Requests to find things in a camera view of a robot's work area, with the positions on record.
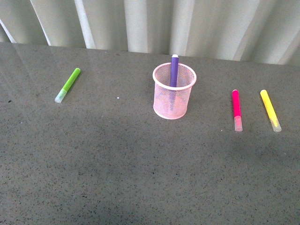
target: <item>pen holder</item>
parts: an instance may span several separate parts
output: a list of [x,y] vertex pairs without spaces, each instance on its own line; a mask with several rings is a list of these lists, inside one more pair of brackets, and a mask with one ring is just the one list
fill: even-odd
[[153,71],[155,81],[153,109],[162,118],[174,120],[187,112],[188,99],[196,82],[196,73],[179,63],[177,86],[170,87],[171,63],[159,65]]

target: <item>table surface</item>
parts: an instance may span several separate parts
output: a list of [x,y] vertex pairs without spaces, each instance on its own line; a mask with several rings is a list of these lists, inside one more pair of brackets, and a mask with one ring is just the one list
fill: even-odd
[[197,82],[186,115],[165,120],[152,72],[169,61],[0,43],[0,224],[298,225],[300,68],[180,57]]

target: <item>yellow marker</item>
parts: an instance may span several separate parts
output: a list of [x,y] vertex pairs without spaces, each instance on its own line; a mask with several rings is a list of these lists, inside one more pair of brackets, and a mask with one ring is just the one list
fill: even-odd
[[267,91],[266,90],[262,90],[261,91],[261,96],[262,96],[262,101],[264,103],[264,106],[266,107],[268,116],[270,118],[273,130],[275,132],[280,132],[281,131],[281,126],[280,126],[280,124],[278,122],[276,113],[274,111],[274,108],[272,106],[272,103],[270,101],[270,98],[269,98],[269,95],[268,95]]

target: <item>pink marker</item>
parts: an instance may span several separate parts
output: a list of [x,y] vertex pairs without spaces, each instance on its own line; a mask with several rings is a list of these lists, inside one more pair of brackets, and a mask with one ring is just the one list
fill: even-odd
[[240,116],[240,98],[238,90],[232,91],[233,117],[235,131],[242,131],[242,118]]

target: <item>green marker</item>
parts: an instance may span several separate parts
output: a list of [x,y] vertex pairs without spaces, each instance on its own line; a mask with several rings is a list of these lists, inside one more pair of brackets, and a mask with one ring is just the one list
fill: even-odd
[[65,85],[62,87],[58,95],[56,96],[55,102],[61,103],[61,101],[63,100],[63,98],[65,97],[65,95],[67,94],[67,92],[69,91],[70,87],[72,86],[72,84],[74,83],[74,81],[76,80],[79,74],[80,74],[80,68],[76,68],[72,73],[72,75],[70,76],[70,78],[65,83]]

